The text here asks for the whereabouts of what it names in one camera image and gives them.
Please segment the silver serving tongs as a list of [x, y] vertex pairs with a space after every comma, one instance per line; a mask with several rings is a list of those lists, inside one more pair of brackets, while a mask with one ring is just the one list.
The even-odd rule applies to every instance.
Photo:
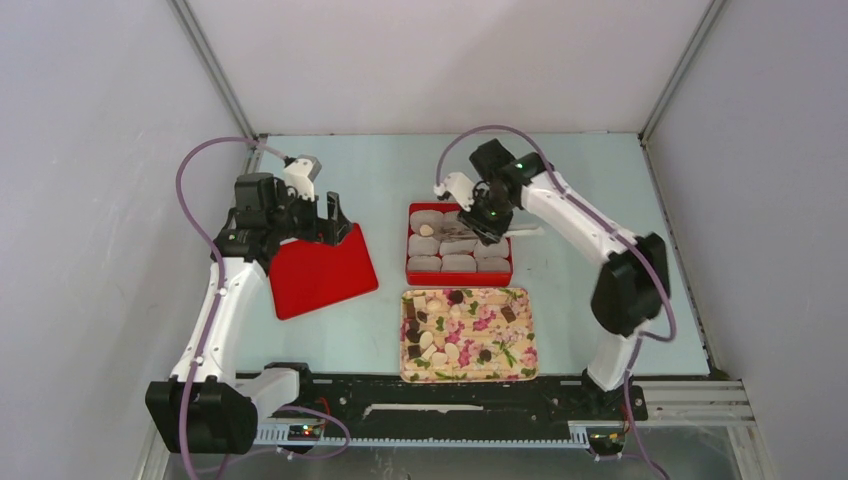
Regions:
[[499, 231], [497, 229], [473, 229], [456, 224], [443, 226], [433, 234], [433, 237], [439, 241], [458, 241], [468, 239], [483, 240], [484, 238], [488, 238], [494, 239], [498, 242], [503, 238], [538, 236], [543, 235], [544, 233], [545, 229], [542, 226], [534, 224], [519, 224], [518, 226], [508, 227], [504, 231]]

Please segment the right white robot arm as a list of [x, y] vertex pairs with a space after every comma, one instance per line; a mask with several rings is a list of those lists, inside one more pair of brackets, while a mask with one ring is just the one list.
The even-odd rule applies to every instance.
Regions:
[[485, 244], [505, 238], [517, 209], [542, 220], [599, 269], [590, 300], [602, 330], [581, 392], [585, 411], [606, 418], [622, 403], [626, 383], [647, 335], [647, 324], [670, 314], [669, 261], [656, 233], [636, 235], [592, 206], [556, 171], [540, 149], [522, 157], [490, 140], [469, 161], [478, 177], [461, 172], [438, 175], [440, 199], [453, 199], [459, 220]]

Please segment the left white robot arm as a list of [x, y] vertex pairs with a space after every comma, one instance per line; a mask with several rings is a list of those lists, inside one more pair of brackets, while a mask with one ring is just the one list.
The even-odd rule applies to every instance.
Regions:
[[287, 240], [335, 247], [353, 230], [337, 193], [318, 213], [311, 181], [270, 173], [241, 175], [235, 204], [216, 236], [201, 237], [211, 249], [210, 276], [197, 322], [167, 379], [153, 381], [145, 404], [166, 448], [180, 454], [244, 454], [259, 423], [281, 407], [304, 416], [316, 403], [315, 388], [301, 370], [267, 366], [239, 382], [236, 349], [257, 294], [270, 287], [272, 260]]

